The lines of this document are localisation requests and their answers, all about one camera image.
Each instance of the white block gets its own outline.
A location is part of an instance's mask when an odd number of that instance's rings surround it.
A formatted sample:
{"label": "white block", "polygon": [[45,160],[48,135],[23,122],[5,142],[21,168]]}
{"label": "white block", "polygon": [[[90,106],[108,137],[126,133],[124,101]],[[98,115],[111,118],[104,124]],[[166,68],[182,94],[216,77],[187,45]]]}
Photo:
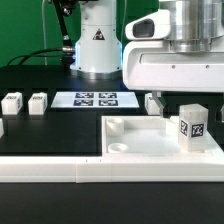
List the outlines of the white block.
{"label": "white block", "polygon": [[180,107],[178,142],[187,151],[203,151],[206,145],[208,109],[199,104]]}
{"label": "white block", "polygon": [[47,108],[47,94],[35,93],[30,98],[29,102],[30,115],[43,115]]}
{"label": "white block", "polygon": [[2,119],[0,119],[0,138],[4,135],[4,128]]}
{"label": "white block", "polygon": [[145,95],[145,109],[148,115],[160,115],[160,108],[156,101],[153,100],[152,93]]}
{"label": "white block", "polygon": [[23,106],[22,93],[8,93],[1,102],[2,114],[16,115]]}

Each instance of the cube with fiducial marker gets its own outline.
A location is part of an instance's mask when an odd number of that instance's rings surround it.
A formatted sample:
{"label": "cube with fiducial marker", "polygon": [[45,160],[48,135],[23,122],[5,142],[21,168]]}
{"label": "cube with fiducial marker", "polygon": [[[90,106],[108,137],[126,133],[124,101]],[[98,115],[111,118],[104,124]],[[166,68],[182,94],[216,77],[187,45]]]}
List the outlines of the cube with fiducial marker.
{"label": "cube with fiducial marker", "polygon": [[8,93],[1,101],[3,115],[17,115],[23,106],[22,93]]}
{"label": "cube with fiducial marker", "polygon": [[204,151],[208,109],[199,104],[180,106],[178,142],[181,149]]}
{"label": "cube with fiducial marker", "polygon": [[30,115],[43,115],[47,108],[47,94],[34,93],[30,98],[28,105]]}

